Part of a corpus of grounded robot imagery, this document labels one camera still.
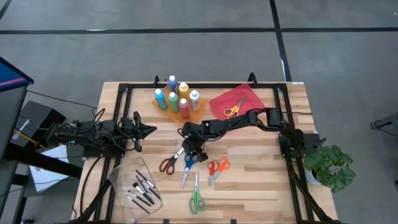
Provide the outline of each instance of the computer monitor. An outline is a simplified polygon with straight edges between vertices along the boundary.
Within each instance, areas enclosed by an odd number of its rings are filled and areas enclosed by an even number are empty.
[[[33,79],[0,57],[0,92],[33,84]]]

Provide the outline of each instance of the potted plant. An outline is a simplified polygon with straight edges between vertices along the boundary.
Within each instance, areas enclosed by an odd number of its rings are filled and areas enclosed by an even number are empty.
[[[322,184],[337,193],[356,177],[355,172],[349,168],[352,163],[352,158],[338,146],[318,147],[315,152],[304,157],[305,176],[310,183]]]

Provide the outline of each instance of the paint bottle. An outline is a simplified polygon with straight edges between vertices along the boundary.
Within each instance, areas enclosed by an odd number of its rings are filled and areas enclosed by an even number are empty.
[[[185,82],[181,82],[178,90],[180,99],[185,98],[189,102],[189,86]]]
[[[161,110],[167,109],[166,98],[164,97],[164,92],[161,89],[155,90],[155,99]]]
[[[190,115],[189,103],[185,98],[180,100],[180,111],[183,119],[188,119]]]
[[[178,95],[178,80],[174,75],[169,77],[170,92]]]
[[[169,94],[169,102],[170,102],[170,107],[174,113],[180,112],[180,106],[178,105],[178,96],[177,94],[171,92]]]
[[[189,94],[189,98],[191,99],[191,108],[193,111],[199,110],[200,107],[200,98],[199,93],[196,90],[192,90]]]

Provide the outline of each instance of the red paper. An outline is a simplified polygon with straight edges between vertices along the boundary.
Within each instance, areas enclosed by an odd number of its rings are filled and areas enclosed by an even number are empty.
[[[244,95],[246,95],[246,97],[239,109],[238,115],[243,115],[245,114],[245,112],[251,109],[264,108],[264,104],[253,92],[250,86],[248,84],[242,84],[234,88],[233,90],[230,90],[222,94],[221,96],[217,96],[216,98],[212,99],[210,101],[211,112],[213,112],[214,116],[216,116],[217,119],[228,119],[224,115],[224,110],[236,106]]]

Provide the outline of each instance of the orange scissors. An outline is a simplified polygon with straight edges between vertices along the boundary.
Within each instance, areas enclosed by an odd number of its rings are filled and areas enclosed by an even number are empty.
[[[214,180],[217,179],[217,177],[223,170],[229,169],[229,160],[227,157],[222,157],[218,163],[220,166],[218,167],[218,171],[214,175]]]
[[[234,118],[234,117],[236,117],[236,116],[239,115],[238,112],[239,112],[239,109],[240,109],[240,107],[241,107],[241,105],[242,105],[242,103],[243,103],[245,97],[246,97],[246,95],[244,95],[244,96],[241,98],[241,100],[239,100],[239,103],[238,103],[236,106],[232,107],[231,109],[226,109],[226,110],[224,110],[224,115],[227,116],[228,119]]]
[[[219,167],[219,166],[220,166],[220,165],[218,164],[218,161],[217,161],[217,160],[213,160],[213,161],[207,163],[207,168],[209,168],[209,173],[210,173],[210,176],[209,176],[209,186],[211,185],[211,182],[213,181],[213,175],[214,175],[214,173],[215,173],[216,171],[218,171],[218,167]]]

